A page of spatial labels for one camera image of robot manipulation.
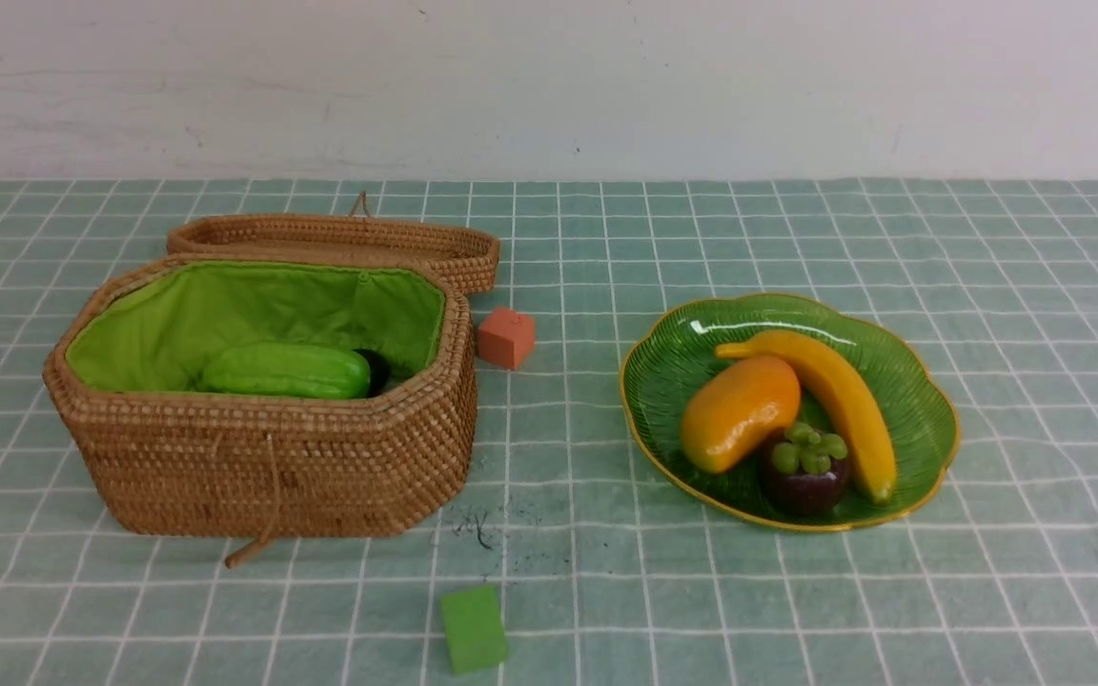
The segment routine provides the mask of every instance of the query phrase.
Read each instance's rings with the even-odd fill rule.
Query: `basket lid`
[[[500,248],[496,237],[469,227],[374,217],[366,191],[345,216],[220,214],[184,223],[167,237],[169,254],[262,252],[305,263],[344,254],[380,263],[415,261],[466,294],[493,290]]]

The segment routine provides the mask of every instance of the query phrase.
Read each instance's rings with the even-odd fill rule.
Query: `leaf-shaped plate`
[[[879,404],[897,456],[898,481],[882,507],[847,494],[824,516],[788,516],[772,507],[758,485],[753,460],[728,473],[694,468],[680,445],[684,405],[729,361],[714,357],[718,344],[747,340],[766,328],[792,328],[840,351],[863,374]],[[933,498],[960,445],[960,418],[914,350],[871,322],[836,312],[815,300],[778,292],[743,299],[698,300],[663,315],[621,364],[621,402],[638,447],[677,486],[744,520],[795,531],[844,531],[884,524]],[[828,417],[805,393],[802,420],[829,429]]]

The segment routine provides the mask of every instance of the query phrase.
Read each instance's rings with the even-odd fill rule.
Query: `yellow banana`
[[[845,439],[855,487],[876,505],[893,498],[897,486],[893,436],[863,374],[841,352],[810,336],[774,328],[744,342],[724,342],[715,348],[715,356],[725,360],[775,356],[789,364]]]

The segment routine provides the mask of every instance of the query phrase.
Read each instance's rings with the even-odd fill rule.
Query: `orange mango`
[[[798,416],[798,378],[772,356],[728,366],[693,394],[681,417],[681,448],[702,472],[724,473]]]

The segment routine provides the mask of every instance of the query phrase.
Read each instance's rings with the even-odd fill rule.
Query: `green cube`
[[[506,634],[492,585],[448,594],[439,600],[448,655],[457,674],[496,667],[506,660]]]

